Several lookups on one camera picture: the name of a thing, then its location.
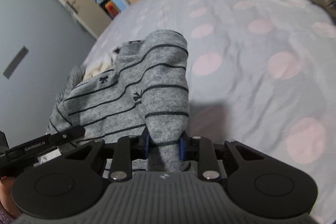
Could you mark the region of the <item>grey striped garment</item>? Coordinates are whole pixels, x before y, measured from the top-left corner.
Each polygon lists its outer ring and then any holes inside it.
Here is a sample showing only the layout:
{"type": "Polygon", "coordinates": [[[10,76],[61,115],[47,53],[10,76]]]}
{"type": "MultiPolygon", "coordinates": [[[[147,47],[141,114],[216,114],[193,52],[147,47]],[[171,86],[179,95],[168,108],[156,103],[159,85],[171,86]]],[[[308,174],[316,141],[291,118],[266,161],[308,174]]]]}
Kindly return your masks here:
{"type": "Polygon", "coordinates": [[[147,130],[153,146],[146,160],[133,162],[133,169],[186,170],[179,138],[189,119],[187,58],[187,41],[176,31],[157,30],[143,40],[125,42],[103,72],[87,79],[82,69],[71,72],[47,132],[84,127],[83,137],[60,146],[65,153],[92,140],[115,143],[147,130]]]}

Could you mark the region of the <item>cream white garment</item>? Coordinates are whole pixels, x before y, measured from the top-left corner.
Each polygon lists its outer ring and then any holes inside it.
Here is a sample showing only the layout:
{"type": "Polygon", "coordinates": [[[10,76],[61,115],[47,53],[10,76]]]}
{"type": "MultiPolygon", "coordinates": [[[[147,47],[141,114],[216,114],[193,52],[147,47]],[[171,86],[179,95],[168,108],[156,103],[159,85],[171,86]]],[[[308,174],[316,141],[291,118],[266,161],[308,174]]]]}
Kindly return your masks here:
{"type": "Polygon", "coordinates": [[[104,56],[98,60],[86,65],[83,80],[91,79],[100,73],[103,73],[110,69],[116,61],[116,57],[120,52],[120,47],[116,47],[108,51],[104,56]]]}

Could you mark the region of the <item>polka dot bed sheet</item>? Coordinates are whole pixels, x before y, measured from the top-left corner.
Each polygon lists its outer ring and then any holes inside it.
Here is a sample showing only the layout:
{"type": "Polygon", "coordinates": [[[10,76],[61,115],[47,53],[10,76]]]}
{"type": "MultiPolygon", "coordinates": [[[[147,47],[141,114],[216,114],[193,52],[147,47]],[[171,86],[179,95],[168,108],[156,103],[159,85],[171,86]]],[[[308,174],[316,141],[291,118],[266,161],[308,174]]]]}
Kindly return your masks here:
{"type": "Polygon", "coordinates": [[[311,212],[335,222],[335,26],[307,0],[141,0],[85,63],[155,30],[186,38],[189,134],[238,140],[310,174],[311,212]]]}

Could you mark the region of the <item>grey wall panel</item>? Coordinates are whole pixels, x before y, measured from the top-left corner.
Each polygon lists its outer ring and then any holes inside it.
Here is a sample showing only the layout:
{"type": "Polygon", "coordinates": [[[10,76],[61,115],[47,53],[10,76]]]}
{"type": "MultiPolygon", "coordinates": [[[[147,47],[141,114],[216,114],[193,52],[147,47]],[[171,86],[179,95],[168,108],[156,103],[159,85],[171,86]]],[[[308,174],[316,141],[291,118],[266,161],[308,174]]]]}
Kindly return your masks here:
{"type": "Polygon", "coordinates": [[[23,46],[22,49],[17,53],[17,55],[11,60],[6,69],[3,71],[3,76],[9,79],[28,53],[29,50],[25,46],[23,46]]]}

